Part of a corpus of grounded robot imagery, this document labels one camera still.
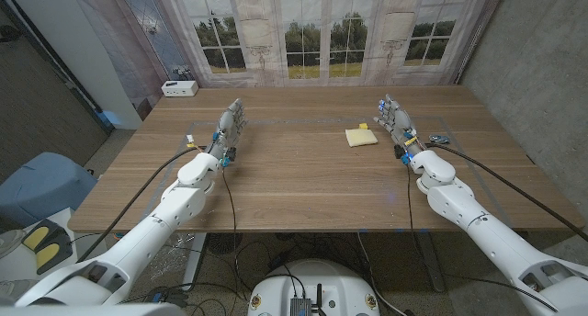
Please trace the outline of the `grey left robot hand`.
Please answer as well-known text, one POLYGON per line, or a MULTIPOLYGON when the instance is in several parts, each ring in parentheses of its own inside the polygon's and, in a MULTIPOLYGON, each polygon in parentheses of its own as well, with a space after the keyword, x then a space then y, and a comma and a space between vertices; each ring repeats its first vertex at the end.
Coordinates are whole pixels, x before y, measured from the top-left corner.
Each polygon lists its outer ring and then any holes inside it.
POLYGON ((221 114, 206 152, 226 167, 235 159, 236 146, 245 125, 243 102, 237 98, 221 114))

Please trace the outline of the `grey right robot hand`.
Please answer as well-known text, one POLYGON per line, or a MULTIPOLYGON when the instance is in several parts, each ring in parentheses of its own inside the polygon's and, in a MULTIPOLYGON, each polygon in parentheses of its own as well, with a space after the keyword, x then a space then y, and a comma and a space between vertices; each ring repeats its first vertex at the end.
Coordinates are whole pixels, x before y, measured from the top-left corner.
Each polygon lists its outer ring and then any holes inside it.
POLYGON ((380 99, 378 109, 379 114, 373 118, 374 121, 390 134, 394 142, 395 157, 408 165, 417 153, 425 150, 419 141, 413 121, 390 94, 380 99))

